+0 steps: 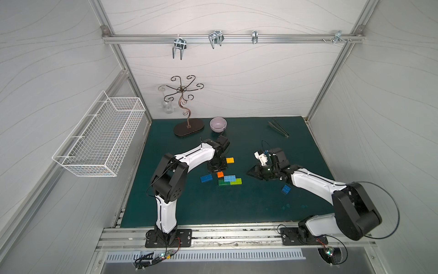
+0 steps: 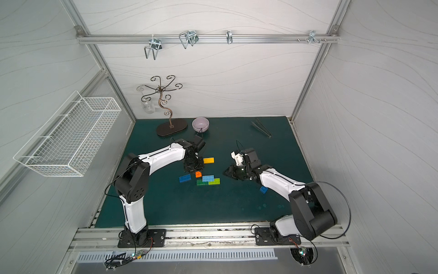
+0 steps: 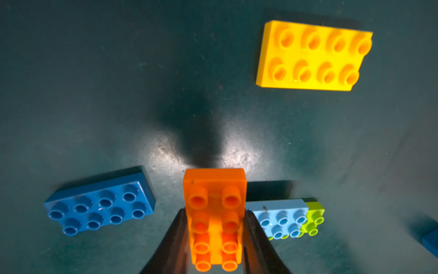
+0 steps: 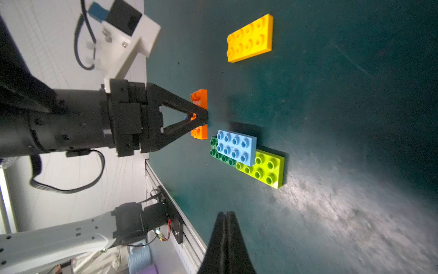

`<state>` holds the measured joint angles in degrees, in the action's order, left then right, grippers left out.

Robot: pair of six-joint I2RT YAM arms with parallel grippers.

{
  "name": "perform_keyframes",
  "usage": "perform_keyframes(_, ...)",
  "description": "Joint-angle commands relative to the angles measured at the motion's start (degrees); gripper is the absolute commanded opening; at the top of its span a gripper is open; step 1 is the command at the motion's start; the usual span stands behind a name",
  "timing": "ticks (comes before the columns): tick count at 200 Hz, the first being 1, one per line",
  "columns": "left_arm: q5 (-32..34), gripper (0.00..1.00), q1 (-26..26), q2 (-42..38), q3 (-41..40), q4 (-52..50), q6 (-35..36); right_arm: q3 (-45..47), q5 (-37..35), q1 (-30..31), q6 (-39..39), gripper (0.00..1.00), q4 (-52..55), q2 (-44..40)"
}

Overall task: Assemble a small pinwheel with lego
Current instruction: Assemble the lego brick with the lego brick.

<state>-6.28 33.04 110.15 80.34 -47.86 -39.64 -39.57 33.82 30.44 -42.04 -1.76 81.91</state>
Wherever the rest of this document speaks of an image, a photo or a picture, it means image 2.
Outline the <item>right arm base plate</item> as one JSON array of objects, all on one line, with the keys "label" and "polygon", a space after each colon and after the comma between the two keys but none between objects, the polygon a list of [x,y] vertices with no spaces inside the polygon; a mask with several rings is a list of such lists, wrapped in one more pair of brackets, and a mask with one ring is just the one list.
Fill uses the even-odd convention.
[{"label": "right arm base plate", "polygon": [[255,227],[252,229],[257,246],[268,245],[301,245],[301,238],[298,235],[274,237],[269,228]]}]

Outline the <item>light blue lego brick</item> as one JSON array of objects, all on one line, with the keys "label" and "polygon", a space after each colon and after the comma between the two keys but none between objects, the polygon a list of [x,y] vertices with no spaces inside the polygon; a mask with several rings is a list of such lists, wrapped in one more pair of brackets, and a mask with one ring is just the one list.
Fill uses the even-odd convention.
[{"label": "light blue lego brick", "polygon": [[202,182],[214,182],[215,178],[213,175],[204,175],[202,176]]}]

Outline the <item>dark green lego brick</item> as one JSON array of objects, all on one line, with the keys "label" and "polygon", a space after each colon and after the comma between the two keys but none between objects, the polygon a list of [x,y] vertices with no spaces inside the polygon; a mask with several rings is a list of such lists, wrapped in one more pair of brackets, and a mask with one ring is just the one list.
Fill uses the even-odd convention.
[{"label": "dark green lego brick", "polygon": [[203,182],[202,180],[196,180],[197,186],[208,186],[209,182]]}]

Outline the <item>lime green lego brick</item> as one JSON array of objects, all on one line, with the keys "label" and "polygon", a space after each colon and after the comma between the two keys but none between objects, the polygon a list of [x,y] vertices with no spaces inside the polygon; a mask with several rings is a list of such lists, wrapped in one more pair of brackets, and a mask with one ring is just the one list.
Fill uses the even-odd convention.
[{"label": "lime green lego brick", "polygon": [[215,178],[213,181],[208,182],[209,186],[219,185],[221,183],[220,178]]}]

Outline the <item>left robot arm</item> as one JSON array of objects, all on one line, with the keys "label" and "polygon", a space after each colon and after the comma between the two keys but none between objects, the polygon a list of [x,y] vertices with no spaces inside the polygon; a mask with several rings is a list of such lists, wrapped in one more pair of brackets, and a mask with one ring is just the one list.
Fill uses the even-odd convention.
[{"label": "left robot arm", "polygon": [[132,236],[147,231],[144,213],[144,196],[149,189],[150,177],[158,170],[174,163],[183,162],[184,171],[191,174],[204,168],[200,151],[205,141],[195,136],[192,141],[178,139],[170,145],[147,154],[128,154],[116,172],[113,185],[122,202],[125,229]]}]

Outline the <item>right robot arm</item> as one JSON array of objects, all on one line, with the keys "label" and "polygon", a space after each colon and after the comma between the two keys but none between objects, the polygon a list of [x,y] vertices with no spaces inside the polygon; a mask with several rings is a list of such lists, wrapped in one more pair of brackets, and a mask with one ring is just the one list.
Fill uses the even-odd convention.
[{"label": "right robot arm", "polygon": [[268,164],[262,164],[253,148],[231,152],[235,161],[224,175],[235,180],[250,180],[262,187],[273,190],[286,199],[292,213],[280,217],[270,224],[270,233],[275,241],[288,236],[313,240],[335,226],[338,218],[321,187],[330,183],[296,181],[278,172]]}]

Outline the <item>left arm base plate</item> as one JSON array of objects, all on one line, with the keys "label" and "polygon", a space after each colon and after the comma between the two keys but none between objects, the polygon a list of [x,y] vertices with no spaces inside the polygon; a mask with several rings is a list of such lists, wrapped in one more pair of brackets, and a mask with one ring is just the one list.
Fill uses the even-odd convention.
[{"label": "left arm base plate", "polygon": [[119,233],[118,248],[164,247],[166,229],[143,229],[134,234],[125,228]]}]

